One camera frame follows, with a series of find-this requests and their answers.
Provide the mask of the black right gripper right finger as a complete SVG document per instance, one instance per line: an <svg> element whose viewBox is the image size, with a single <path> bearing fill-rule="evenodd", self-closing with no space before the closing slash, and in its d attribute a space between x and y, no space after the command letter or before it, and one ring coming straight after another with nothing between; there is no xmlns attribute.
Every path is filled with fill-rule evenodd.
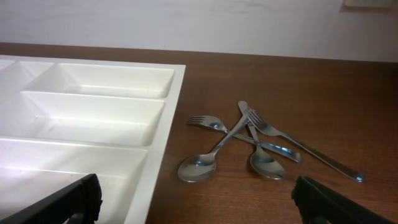
<svg viewBox="0 0 398 224"><path fill-rule="evenodd" d="M291 197L304 224L394 224L306 176L298 177Z"/></svg>

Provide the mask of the steel fork underneath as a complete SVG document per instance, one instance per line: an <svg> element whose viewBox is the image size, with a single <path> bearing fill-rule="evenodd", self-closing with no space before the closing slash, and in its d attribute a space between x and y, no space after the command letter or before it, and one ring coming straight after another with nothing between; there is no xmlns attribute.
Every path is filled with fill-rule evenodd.
<svg viewBox="0 0 398 224"><path fill-rule="evenodd" d="M217 131L221 131L226 134L229 133L229 130L224 125L222 120L220 120L219 118L217 118L215 116L194 116L194 117L191 117L187 121L187 124L195 125L195 126L203 126L203 127L210 128L210 129L215 129ZM249 142L251 144L254 144L253 138L251 138L249 136L245 136L243 134L235 134L234 137L238 138L240 140ZM271 144L271 143L265 142L265 141L259 141L259 143L260 143L261 147L264 149L267 149L269 151L280 154L281 156L285 156L295 162L298 162L298 163L302 162L302 156L300 155L300 153L295 152L289 148Z"/></svg>

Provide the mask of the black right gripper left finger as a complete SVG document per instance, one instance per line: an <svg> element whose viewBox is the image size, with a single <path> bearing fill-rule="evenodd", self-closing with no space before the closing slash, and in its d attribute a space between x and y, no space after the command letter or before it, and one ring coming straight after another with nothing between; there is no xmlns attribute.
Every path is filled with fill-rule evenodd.
<svg viewBox="0 0 398 224"><path fill-rule="evenodd" d="M94 224L102 191L96 174L88 174L33 205L1 220L1 224Z"/></svg>

